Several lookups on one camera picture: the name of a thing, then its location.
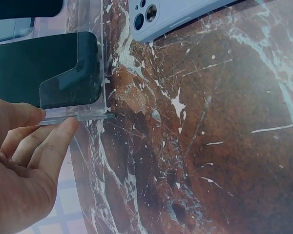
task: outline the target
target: phone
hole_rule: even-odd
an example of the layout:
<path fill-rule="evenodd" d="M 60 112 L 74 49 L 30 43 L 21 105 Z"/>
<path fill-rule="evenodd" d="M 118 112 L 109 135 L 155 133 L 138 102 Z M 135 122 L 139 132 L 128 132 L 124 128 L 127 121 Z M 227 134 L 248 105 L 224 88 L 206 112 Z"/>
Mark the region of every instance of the phone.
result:
<path fill-rule="evenodd" d="M 35 18 L 0 20 L 0 42 L 28 36 L 34 27 Z"/>
<path fill-rule="evenodd" d="M 54 17 L 62 6 L 63 0 L 0 0 L 0 20 Z"/>
<path fill-rule="evenodd" d="M 236 0 L 130 0 L 130 30 L 135 41 L 152 42 L 171 30 Z"/>
<path fill-rule="evenodd" d="M 86 105 L 101 95 L 96 37 L 90 32 L 0 45 L 0 99 L 43 109 Z"/>

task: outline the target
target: marble surface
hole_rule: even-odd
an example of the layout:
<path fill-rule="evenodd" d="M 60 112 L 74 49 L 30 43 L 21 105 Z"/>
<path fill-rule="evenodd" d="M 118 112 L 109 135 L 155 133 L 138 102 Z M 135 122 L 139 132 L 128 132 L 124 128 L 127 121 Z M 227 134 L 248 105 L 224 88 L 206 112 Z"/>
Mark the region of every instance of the marble surface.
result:
<path fill-rule="evenodd" d="M 293 0 L 247 0 L 151 44 L 104 0 L 107 102 L 71 144 L 90 234 L 293 234 Z"/>

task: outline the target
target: hand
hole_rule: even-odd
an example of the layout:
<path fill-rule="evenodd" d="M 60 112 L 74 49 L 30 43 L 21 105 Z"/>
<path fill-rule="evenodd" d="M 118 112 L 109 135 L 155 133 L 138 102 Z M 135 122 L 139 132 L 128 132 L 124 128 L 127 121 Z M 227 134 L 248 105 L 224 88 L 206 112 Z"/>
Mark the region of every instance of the hand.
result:
<path fill-rule="evenodd" d="M 60 168 L 79 123 L 36 126 L 45 112 L 0 100 L 0 234 L 19 232 L 46 217 Z"/>

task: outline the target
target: black tablet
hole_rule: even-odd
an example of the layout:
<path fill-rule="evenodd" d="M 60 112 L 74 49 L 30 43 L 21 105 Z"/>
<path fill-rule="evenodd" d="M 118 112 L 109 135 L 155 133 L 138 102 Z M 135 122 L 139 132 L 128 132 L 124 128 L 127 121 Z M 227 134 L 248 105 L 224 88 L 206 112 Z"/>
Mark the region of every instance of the black tablet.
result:
<path fill-rule="evenodd" d="M 43 109 L 94 103 L 102 78 L 90 32 L 0 45 L 0 98 Z"/>

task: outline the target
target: phone camera lens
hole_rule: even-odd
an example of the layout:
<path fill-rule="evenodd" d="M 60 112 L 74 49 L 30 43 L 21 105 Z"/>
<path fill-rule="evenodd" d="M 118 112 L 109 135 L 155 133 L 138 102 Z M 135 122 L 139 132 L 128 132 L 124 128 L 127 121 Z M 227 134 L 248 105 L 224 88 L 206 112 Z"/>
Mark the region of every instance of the phone camera lens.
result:
<path fill-rule="evenodd" d="M 152 5 L 148 8 L 148 10 L 146 11 L 146 20 L 151 23 L 155 17 L 156 17 L 156 13 L 157 13 L 157 8 L 155 5 Z"/>
<path fill-rule="evenodd" d="M 144 7 L 146 5 L 146 0 L 141 1 L 141 7 Z"/>
<path fill-rule="evenodd" d="M 139 31 L 142 28 L 144 21 L 144 16 L 142 14 L 138 14 L 135 20 L 135 28 L 137 31 Z"/>

